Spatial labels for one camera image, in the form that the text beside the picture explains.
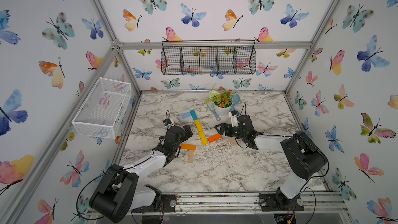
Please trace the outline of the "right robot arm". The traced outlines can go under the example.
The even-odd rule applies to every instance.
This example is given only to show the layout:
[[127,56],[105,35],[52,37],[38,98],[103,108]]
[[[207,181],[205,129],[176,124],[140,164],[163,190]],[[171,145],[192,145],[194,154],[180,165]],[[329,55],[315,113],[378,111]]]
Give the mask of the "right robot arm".
[[291,168],[287,179],[275,193],[259,195],[262,211],[303,211],[300,194],[314,174],[328,164],[324,153],[305,132],[298,131],[288,136],[258,132],[248,115],[232,116],[231,122],[218,124],[215,129],[222,136],[241,140],[247,148],[284,153]]

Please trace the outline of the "natural wood block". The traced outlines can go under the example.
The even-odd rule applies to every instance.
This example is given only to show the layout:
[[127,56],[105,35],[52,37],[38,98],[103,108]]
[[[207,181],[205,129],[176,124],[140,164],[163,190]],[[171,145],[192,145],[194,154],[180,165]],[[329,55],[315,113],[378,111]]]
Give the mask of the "natural wood block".
[[235,138],[229,137],[228,141],[232,145],[236,145],[236,146],[238,145],[237,140]]
[[194,162],[194,150],[189,150],[188,153],[188,162],[193,163]]

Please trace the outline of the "red orange block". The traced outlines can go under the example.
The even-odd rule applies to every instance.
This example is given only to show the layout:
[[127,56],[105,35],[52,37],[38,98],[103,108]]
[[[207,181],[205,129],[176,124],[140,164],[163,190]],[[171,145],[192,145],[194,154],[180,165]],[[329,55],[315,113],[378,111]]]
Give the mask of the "red orange block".
[[210,138],[208,138],[207,140],[208,140],[209,143],[213,143],[213,142],[215,142],[215,141],[217,141],[217,140],[219,140],[221,138],[223,138],[222,135],[215,134],[215,135],[211,136]]

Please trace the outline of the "light blue block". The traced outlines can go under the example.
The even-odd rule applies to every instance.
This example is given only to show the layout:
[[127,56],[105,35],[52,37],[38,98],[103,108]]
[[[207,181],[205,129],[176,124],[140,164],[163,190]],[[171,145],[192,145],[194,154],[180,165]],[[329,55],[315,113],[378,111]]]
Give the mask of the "light blue block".
[[186,119],[186,118],[189,118],[189,117],[191,117],[191,113],[190,112],[182,114],[182,118],[183,119]]

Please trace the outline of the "yellow block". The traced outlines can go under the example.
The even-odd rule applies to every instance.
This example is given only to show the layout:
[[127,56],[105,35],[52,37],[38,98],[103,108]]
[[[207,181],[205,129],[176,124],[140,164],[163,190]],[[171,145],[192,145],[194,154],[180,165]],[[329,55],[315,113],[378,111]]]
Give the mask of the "yellow block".
[[203,131],[199,131],[199,136],[200,136],[200,139],[202,141],[202,144],[204,146],[206,146],[208,144],[208,140],[206,139],[206,136],[205,136],[204,132]]
[[195,123],[195,125],[196,125],[196,127],[197,127],[197,130],[198,130],[199,132],[203,132],[203,128],[202,128],[202,126],[201,126],[201,124],[200,124],[200,121],[199,121],[199,120],[195,120],[194,123]]

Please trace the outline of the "teal block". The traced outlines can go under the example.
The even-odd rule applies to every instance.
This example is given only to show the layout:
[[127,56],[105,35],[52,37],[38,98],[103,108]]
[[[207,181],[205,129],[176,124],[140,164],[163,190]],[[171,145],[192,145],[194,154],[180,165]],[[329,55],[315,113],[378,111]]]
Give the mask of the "teal block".
[[191,114],[191,117],[192,117],[193,121],[197,121],[198,120],[198,117],[197,117],[196,112],[194,110],[191,110],[190,114]]

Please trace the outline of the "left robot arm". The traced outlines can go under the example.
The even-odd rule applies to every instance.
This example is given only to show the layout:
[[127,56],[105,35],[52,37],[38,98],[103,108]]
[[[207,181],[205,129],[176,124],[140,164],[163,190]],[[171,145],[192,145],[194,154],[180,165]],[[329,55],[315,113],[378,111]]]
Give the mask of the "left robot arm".
[[171,125],[150,154],[130,167],[112,164],[99,177],[100,182],[89,207],[113,223],[120,222],[129,211],[156,212],[162,209],[162,192],[141,181],[165,167],[179,155],[181,144],[193,136],[189,125]]

